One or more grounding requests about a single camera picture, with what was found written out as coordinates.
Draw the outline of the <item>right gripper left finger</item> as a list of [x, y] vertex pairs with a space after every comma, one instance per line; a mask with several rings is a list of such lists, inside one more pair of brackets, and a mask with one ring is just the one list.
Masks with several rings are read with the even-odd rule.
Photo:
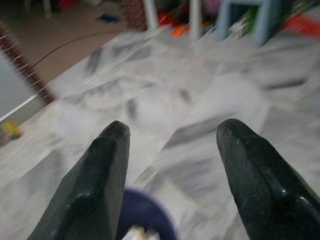
[[62, 178], [27, 240], [115, 240], [129, 151], [129, 127], [113, 121]]

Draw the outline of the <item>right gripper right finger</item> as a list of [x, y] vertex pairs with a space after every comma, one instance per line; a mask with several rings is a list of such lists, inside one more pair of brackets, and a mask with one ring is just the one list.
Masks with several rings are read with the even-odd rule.
[[230, 118], [216, 142], [249, 240], [320, 240], [320, 197], [265, 138]]

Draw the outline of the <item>purple rubbish bin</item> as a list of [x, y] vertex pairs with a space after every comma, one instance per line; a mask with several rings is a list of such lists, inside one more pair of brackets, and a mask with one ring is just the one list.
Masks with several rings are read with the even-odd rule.
[[154, 230], [161, 240], [179, 240], [172, 220], [157, 201], [144, 192], [126, 188], [115, 240], [122, 240], [133, 226]]

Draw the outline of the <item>white printed packaging trash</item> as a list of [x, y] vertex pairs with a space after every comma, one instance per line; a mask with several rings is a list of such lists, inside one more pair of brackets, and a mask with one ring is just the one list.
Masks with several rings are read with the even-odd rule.
[[160, 234], [153, 229], [145, 229], [134, 225], [121, 240], [161, 240]]

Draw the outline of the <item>yellow toy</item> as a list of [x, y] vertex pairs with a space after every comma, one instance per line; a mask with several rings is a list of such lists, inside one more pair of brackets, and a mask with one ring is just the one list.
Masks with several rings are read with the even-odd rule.
[[0, 140], [11, 141], [22, 135], [20, 126], [14, 122], [5, 122], [0, 125]]

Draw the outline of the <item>light blue plastic stool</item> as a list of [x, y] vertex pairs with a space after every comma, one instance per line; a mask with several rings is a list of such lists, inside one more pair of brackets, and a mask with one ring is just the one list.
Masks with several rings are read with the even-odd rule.
[[226, 39], [230, 27], [245, 13], [245, 7], [257, 7], [252, 37], [262, 46], [280, 24], [282, 0], [223, 0], [219, 7], [216, 34], [220, 39]]

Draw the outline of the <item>red orange plastic item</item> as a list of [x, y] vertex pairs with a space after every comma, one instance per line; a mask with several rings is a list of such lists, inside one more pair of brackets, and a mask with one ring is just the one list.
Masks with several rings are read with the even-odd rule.
[[291, 16], [283, 24], [283, 29], [291, 33], [320, 39], [320, 20], [306, 14]]

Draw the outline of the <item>dark blue cloth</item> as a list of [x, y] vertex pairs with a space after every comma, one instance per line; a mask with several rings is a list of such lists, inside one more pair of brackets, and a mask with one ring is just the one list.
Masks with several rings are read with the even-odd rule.
[[117, 23], [119, 21], [119, 19], [116, 16], [108, 15], [105, 13], [99, 16], [97, 20], [105, 23]]

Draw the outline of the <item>orange toy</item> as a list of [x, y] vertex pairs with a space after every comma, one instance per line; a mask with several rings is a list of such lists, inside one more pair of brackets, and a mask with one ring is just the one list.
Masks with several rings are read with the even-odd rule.
[[179, 38], [182, 35], [186, 34], [189, 32], [189, 25], [188, 24], [182, 24], [182, 25], [177, 25], [172, 29], [171, 35], [174, 38]]

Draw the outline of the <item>brown wicker basket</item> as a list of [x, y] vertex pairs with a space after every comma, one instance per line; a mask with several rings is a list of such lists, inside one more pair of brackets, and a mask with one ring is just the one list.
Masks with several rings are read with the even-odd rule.
[[148, 29], [144, 0], [122, 0], [123, 17], [129, 29], [144, 32]]

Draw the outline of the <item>white furniture leg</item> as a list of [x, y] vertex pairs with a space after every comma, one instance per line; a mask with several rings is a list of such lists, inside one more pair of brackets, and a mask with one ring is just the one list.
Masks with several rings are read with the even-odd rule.
[[189, 2], [189, 33], [192, 41], [201, 38], [202, 0]]
[[143, 0], [145, 18], [147, 27], [150, 31], [156, 31], [159, 28], [159, 19], [155, 0]]

